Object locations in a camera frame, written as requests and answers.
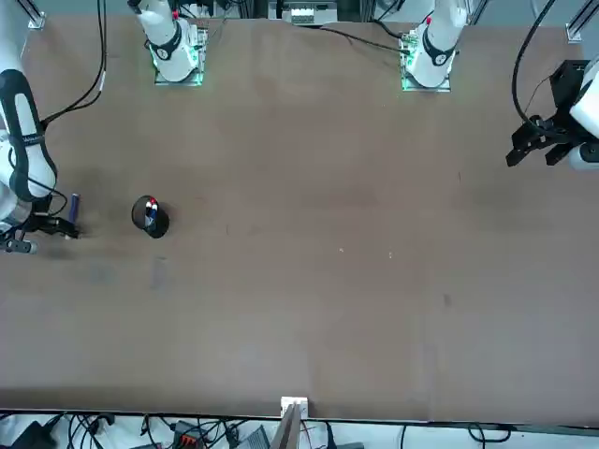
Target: blue object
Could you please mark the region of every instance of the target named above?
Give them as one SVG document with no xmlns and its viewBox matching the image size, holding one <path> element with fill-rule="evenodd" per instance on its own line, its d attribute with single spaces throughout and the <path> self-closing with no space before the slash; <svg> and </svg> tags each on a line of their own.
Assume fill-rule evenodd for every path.
<svg viewBox="0 0 599 449">
<path fill-rule="evenodd" d="M 77 222 L 77 216 L 79 215 L 79 194 L 71 195 L 71 209 L 68 212 L 68 221 L 72 224 Z"/>
</svg>

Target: tabletop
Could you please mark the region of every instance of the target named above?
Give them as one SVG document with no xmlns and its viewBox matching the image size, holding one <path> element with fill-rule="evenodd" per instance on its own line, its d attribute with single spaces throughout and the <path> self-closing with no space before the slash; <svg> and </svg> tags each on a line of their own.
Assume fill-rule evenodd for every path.
<svg viewBox="0 0 599 449">
<path fill-rule="evenodd" d="M 397 53 L 262 20 L 217 30 L 203 86 L 155 87 L 135 18 L 108 29 L 100 100 L 47 135 L 84 235 L 1 256 L 3 406 L 597 421 L 599 178 L 504 160 L 527 30 L 467 27 L 432 94 L 401 92 Z M 96 34 L 53 16 L 29 36 L 42 116 L 89 86 Z M 520 101 L 578 56 L 538 30 Z M 544 85 L 531 111 L 551 107 Z M 131 224 L 142 195 L 163 239 Z"/>
</svg>

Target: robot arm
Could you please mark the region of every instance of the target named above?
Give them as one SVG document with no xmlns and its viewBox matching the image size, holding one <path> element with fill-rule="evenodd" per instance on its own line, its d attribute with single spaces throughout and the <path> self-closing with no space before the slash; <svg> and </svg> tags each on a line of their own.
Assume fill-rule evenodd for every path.
<svg viewBox="0 0 599 449">
<path fill-rule="evenodd" d="M 0 11 L 0 115 L 5 133 L 0 140 L 0 182 L 19 200 L 32 202 L 50 194 L 56 166 L 48 155 L 36 103 L 23 74 L 20 52 Z"/>
<path fill-rule="evenodd" d="M 154 65 L 166 81 L 178 82 L 202 64 L 195 47 L 197 27 L 174 19 L 168 0 L 127 0 L 150 43 Z"/>
<path fill-rule="evenodd" d="M 512 135 L 514 149 L 505 157 L 507 164 L 515 166 L 532 150 L 552 147 L 545 155 L 548 166 L 567 156 L 575 169 L 599 168 L 599 58 L 564 61 L 549 81 L 556 112 L 547 120 L 530 117 L 535 127 L 522 124 Z"/>
<path fill-rule="evenodd" d="M 432 14 L 412 32 L 418 47 L 407 71 L 418 84 L 435 88 L 446 80 L 467 20 L 463 0 L 435 0 Z"/>
<path fill-rule="evenodd" d="M 75 226 L 50 217 L 56 165 L 46 148 L 21 53 L 12 36 L 9 14 L 0 5 L 0 251 L 34 253 L 33 242 L 15 239 L 15 231 L 41 230 L 76 238 Z"/>
</svg>

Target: black cup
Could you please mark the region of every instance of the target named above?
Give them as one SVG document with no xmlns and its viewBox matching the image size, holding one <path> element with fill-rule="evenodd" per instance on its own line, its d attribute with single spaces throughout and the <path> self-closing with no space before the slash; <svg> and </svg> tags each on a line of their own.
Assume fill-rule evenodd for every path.
<svg viewBox="0 0 599 449">
<path fill-rule="evenodd" d="M 156 198 L 141 196 L 131 209 L 131 221 L 153 239 L 160 239 L 168 231 L 170 219 Z"/>
</svg>

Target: floor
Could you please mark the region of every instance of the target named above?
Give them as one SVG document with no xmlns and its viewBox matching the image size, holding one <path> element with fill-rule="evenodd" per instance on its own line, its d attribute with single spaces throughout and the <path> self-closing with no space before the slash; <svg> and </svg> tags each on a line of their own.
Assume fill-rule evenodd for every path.
<svg viewBox="0 0 599 449">
<path fill-rule="evenodd" d="M 0 444 L 12 444 L 33 421 L 44 424 L 51 418 L 52 415 L 26 414 L 11 416 L 1 421 Z M 176 423 L 178 418 L 168 417 L 167 420 L 170 423 Z M 52 436 L 59 442 L 59 447 L 66 447 L 67 445 L 68 421 L 68 417 L 65 417 L 54 428 Z M 203 419 L 201 421 L 204 423 L 211 420 Z M 151 443 L 148 435 L 139 435 L 142 422 L 143 419 L 138 416 L 117 417 L 113 426 L 104 427 L 100 430 L 97 434 L 97 439 L 104 449 L 134 448 L 148 445 Z M 186 422 L 194 425 L 196 420 L 192 419 Z M 240 426 L 240 440 L 246 438 L 258 427 L 264 426 L 269 440 L 272 441 L 277 425 L 277 422 L 259 420 L 242 424 Z M 327 431 L 323 423 L 307 422 L 306 428 L 310 434 L 310 440 L 305 437 L 305 432 L 302 432 L 299 439 L 299 449 L 316 449 L 327 444 Z M 401 447 L 401 424 L 386 426 L 333 423 L 331 428 L 335 442 L 338 445 L 361 442 L 364 444 L 365 449 L 399 449 Z M 165 446 L 172 443 L 172 432 L 157 418 L 151 420 L 151 432 L 153 440 L 156 443 L 163 443 Z M 488 439 L 501 439 L 503 436 L 503 432 L 485 432 L 485 437 Z M 85 444 L 81 444 L 81 437 L 82 432 L 79 432 L 74 439 L 75 447 L 87 447 L 87 444 L 89 444 L 89 438 L 87 438 Z M 228 447 L 227 442 L 221 440 L 213 448 L 227 449 Z M 403 447 L 406 449 L 433 449 L 439 447 L 448 449 L 476 449 L 480 447 L 480 444 L 475 442 L 465 429 L 408 427 L 405 431 Z M 514 432 L 507 442 L 501 444 L 501 449 L 596 449 L 597 447 L 599 447 L 599 439 L 596 437 L 523 432 Z"/>
</svg>

